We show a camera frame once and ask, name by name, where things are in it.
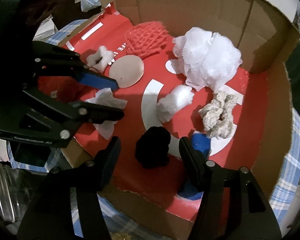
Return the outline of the white tissue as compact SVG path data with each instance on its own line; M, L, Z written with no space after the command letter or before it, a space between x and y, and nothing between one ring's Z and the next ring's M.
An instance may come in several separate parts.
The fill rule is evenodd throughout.
M95 96L87 99L87 103L97 106L93 117L101 118L100 121L93 121L94 127L99 135L109 140L114 133L114 126L122 119L120 113L127 105L127 100L115 98L110 88L104 88L95 93Z

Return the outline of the round beige powder puff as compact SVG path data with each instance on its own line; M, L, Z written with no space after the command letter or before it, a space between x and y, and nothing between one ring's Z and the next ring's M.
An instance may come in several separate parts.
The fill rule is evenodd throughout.
M116 60L110 67L109 77L117 81L119 88L136 84L144 74L144 62L135 55L126 55Z

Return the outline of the white foam piece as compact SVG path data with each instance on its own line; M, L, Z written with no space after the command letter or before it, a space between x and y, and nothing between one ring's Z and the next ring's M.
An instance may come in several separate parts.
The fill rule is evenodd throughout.
M186 85L176 86L164 98L161 98L156 106L157 116L162 123L170 121L173 116L184 107L192 103L194 93L192 88Z

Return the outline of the red mesh bath pouf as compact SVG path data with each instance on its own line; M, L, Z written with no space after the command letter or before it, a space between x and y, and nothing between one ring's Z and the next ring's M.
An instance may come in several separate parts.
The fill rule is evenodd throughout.
M137 24L125 34L126 54L145 59L164 49L169 37L169 32L161 22Z

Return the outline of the beige knitted scrunchie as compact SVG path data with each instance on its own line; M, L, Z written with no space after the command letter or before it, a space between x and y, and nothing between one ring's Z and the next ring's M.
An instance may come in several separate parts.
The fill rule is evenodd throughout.
M228 139L235 132L232 111L237 105L238 97L217 91L213 99L198 111L208 138Z

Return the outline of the red cardboard box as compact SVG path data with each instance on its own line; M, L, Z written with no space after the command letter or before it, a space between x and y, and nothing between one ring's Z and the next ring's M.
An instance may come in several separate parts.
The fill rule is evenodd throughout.
M130 85L104 195L176 239L280 239L272 197L293 145L286 61L298 32L265 0L101 0L66 38Z

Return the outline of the blue white packet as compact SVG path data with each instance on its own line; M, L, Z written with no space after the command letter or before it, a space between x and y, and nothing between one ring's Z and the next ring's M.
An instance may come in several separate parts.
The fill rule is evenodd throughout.
M190 139L181 137L178 147L183 163L178 195L187 200L199 200L203 194L199 187L199 175L210 154L211 139L195 131Z

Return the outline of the blue plaid tablecloth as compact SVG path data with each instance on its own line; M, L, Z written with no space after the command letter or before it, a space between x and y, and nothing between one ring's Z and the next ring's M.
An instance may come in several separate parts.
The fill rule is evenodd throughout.
M298 39L285 18L247 20L238 46L243 63L223 87L238 96L233 110L236 130L228 139L211 142L210 157L221 167L251 169L278 220L286 215L300 178L300 116L293 108L285 67ZM155 104L184 81L165 67L174 59L172 47L169 43L148 57L143 78L117 92L128 102L125 118L115 125L122 145L119 160L109 187L85 198L88 204L99 202L110 231L126 231L140 239L185 239L201 204L201 193L178 193L183 174L178 143L203 129L198 110L212 99L209 88L195 92L193 103L165 125L172 135L167 166L147 170L134 157L139 137L160 124Z

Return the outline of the white fluffy red pouch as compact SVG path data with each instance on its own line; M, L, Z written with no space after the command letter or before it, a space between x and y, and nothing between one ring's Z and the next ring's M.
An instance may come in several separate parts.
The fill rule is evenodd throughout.
M114 53L105 46L100 46L96 53L87 57L89 76L85 76L85 79L91 78L93 73L103 74L113 59ZM96 84L97 81L79 82L69 76L42 76L38 80L38 89L59 102L68 103L79 100L82 94L96 89Z

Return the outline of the dark glass jar metal lid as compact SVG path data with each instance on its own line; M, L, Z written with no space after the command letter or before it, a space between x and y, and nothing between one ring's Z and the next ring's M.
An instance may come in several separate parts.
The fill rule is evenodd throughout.
M7 222L21 221L29 204L23 170L0 164L0 215Z

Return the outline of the black fuzzy scrunchie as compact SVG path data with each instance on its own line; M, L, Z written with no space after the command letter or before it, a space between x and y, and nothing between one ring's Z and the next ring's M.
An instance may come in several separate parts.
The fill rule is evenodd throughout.
M145 169L166 166L171 135L165 127L150 127L136 142L135 158Z

